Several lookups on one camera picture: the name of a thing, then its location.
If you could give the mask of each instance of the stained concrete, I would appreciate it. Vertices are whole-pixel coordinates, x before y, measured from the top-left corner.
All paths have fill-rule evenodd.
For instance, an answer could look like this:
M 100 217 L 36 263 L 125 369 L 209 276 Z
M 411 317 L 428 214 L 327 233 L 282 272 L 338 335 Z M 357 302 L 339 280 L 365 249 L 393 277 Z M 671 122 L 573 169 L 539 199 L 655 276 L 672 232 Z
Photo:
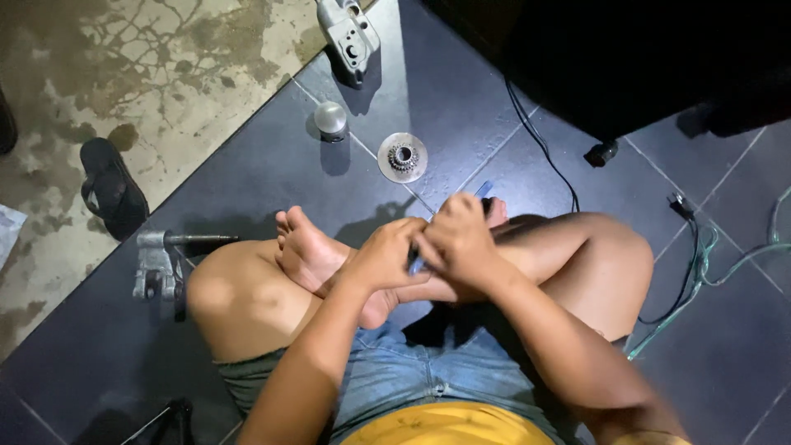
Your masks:
M 313 0 L 6 2 L 20 138 L 0 203 L 29 217 L 0 272 L 0 359 L 117 244 L 79 196 L 81 143 L 113 141 L 153 210 L 323 46 Z

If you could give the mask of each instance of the screwdriver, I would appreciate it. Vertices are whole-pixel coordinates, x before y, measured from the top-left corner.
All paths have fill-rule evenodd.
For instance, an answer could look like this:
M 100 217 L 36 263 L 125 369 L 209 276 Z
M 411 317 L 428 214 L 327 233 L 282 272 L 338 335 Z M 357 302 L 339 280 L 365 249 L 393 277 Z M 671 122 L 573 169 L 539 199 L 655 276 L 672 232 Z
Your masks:
M 486 180 L 486 182 L 484 182 L 483 185 L 481 185 L 481 188 L 479 188 L 478 191 L 475 192 L 475 198 L 477 200 L 482 200 L 483 198 L 486 198 L 486 195 L 488 195 L 489 192 L 491 192 L 492 187 L 494 187 L 494 182 Z M 423 266 L 426 265 L 426 260 L 424 260 L 420 256 L 420 253 L 415 248 L 409 251 L 409 257 L 407 258 L 408 258 L 407 263 L 409 264 L 407 271 L 409 273 L 409 276 L 414 276 L 423 269 Z

